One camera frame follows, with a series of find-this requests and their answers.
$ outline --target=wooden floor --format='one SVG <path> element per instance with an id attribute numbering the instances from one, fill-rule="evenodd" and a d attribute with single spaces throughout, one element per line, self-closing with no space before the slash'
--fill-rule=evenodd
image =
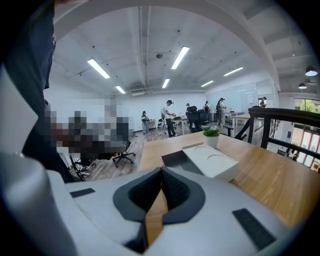
<path id="1" fill-rule="evenodd" d="M 243 127 L 243 124 L 239 123 L 238 127 L 235 127 L 234 134 L 235 135 L 238 134 L 238 132 L 242 129 L 242 127 Z M 259 143 L 261 143 L 262 130 L 263 129 L 260 129 L 259 131 L 257 131 L 255 136 L 252 138 L 253 144 L 258 145 Z M 224 127 L 221 128 L 221 131 L 225 134 L 228 133 L 228 130 Z M 129 158 L 133 160 L 133 163 L 130 163 L 129 160 L 122 159 L 118 163 L 119 167 L 116 168 L 114 162 L 111 159 L 97 160 L 96 168 L 93 170 L 92 176 L 86 178 L 86 180 L 97 181 L 97 180 L 114 178 L 114 177 L 123 176 L 123 175 L 136 172 L 140 166 L 140 160 L 141 160 L 144 144 L 146 142 L 167 139 L 169 137 L 167 130 L 165 131 L 166 134 L 162 130 L 160 132 L 162 133 L 159 134 L 159 131 L 157 131 L 156 129 L 150 129 L 149 133 L 146 135 L 144 135 L 142 131 L 136 132 L 135 134 L 137 135 L 137 137 L 133 137 L 130 139 L 131 145 L 127 151 L 128 153 L 131 153 L 131 152 L 135 153 L 135 156 L 133 156 L 133 154 L 129 156 Z M 182 126 L 177 125 L 175 132 L 179 136 L 182 136 L 183 135 Z M 190 133 L 191 132 L 188 128 L 188 125 L 184 125 L 184 134 L 190 134 Z"/>

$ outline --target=ceiling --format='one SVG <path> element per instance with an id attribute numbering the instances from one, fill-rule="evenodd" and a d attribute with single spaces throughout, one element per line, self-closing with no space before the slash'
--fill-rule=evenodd
<path id="1" fill-rule="evenodd" d="M 319 65 L 308 40 L 295 23 L 273 2 L 226 2 L 261 37 L 277 69 L 281 91 L 299 92 L 298 84 L 305 79 L 306 66 L 312 64 L 318 68 Z M 56 17 L 67 12 L 64 6 L 57 10 Z M 182 46 L 190 50 L 178 68 L 171 70 Z M 92 58 L 110 78 L 104 79 L 87 63 Z M 223 76 L 238 67 L 243 70 Z M 115 10 L 82 23 L 58 41 L 52 65 L 52 73 L 107 95 L 119 93 L 115 86 L 121 86 L 126 92 L 138 89 L 206 91 L 263 70 L 257 55 L 218 23 L 189 11 L 159 6 Z M 261 80 L 270 79 L 268 72 L 264 74 Z M 170 82 L 162 89 L 165 79 Z M 210 80 L 214 83 L 201 87 Z M 311 85 L 304 92 L 316 91 L 316 85 Z"/>

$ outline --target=black railing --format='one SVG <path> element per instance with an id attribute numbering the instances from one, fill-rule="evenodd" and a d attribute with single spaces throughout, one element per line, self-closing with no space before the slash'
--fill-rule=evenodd
<path id="1" fill-rule="evenodd" d="M 260 107 L 249 108 L 249 114 L 250 114 L 250 130 L 249 130 L 249 136 L 248 136 L 248 143 L 251 143 L 252 141 L 254 128 L 255 128 L 255 119 L 263 118 L 264 119 L 263 134 L 262 134 L 262 141 L 261 141 L 262 148 L 266 149 L 268 146 L 268 143 L 273 143 L 273 144 L 280 145 L 282 147 L 296 150 L 301 153 L 305 153 L 308 156 L 312 156 L 314 158 L 320 159 L 320 154 L 318 154 L 317 152 L 270 137 L 271 120 L 287 121 L 287 122 L 299 123 L 303 125 L 320 128 L 320 114 L 301 111 L 301 110 L 293 110 L 293 109 L 260 108 Z"/>

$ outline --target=white box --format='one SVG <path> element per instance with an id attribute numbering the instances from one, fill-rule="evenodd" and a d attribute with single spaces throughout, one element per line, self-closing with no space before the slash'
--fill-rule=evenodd
<path id="1" fill-rule="evenodd" d="M 236 177 L 239 162 L 202 142 L 184 146 L 182 151 L 204 176 L 224 182 Z"/>

